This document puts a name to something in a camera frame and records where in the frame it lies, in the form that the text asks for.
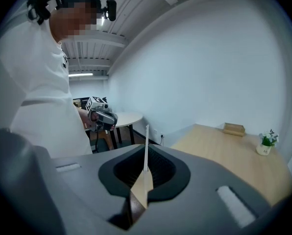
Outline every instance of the wooden tabletop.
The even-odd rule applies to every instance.
[[[196,124],[171,148],[221,164],[257,189],[273,206],[292,193],[292,177],[274,147],[268,156],[256,152],[259,141],[257,136],[238,137]]]

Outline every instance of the person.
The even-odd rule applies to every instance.
[[[9,129],[46,148],[52,158],[92,153],[83,124],[91,126],[96,116],[90,120],[86,110],[73,105],[61,41],[97,18],[97,2],[54,10],[41,25],[26,21],[0,38],[0,61],[25,93]]]

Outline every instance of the white shirt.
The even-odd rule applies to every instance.
[[[52,37],[49,20],[42,25],[27,21],[7,31],[0,39],[0,60],[26,93],[11,131],[45,147],[52,158],[91,154],[70,93],[68,60]]]

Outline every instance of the fluorescent light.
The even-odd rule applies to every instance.
[[[73,77],[73,76],[92,76],[94,74],[92,73],[79,73],[79,74],[69,74],[69,77]]]

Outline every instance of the wooden box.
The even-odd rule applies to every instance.
[[[245,128],[239,124],[224,123],[223,132],[243,137],[245,135]]]

